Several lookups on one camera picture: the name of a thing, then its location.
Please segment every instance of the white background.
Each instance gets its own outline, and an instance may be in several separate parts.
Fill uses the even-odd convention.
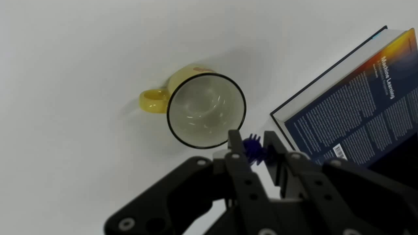
[[[234,78],[249,102],[242,134],[263,134],[278,130],[274,108],[383,25],[417,27],[417,9],[417,0],[0,0],[2,234],[104,234],[114,211],[181,162],[212,157],[180,143],[164,115],[136,108],[140,91],[184,65]]]

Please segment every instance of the book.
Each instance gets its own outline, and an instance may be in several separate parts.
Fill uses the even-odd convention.
[[[417,133],[415,29],[385,26],[271,116],[283,141],[318,164],[332,158],[361,166],[379,160]]]

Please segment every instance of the mug handle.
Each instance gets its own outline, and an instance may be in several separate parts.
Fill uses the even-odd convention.
[[[169,91],[165,89],[151,89],[139,96],[140,107],[147,112],[165,113],[169,104]]]

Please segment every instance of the book cover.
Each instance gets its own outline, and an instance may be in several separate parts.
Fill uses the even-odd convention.
[[[417,132],[418,53],[408,30],[284,125],[317,163],[370,166]]]

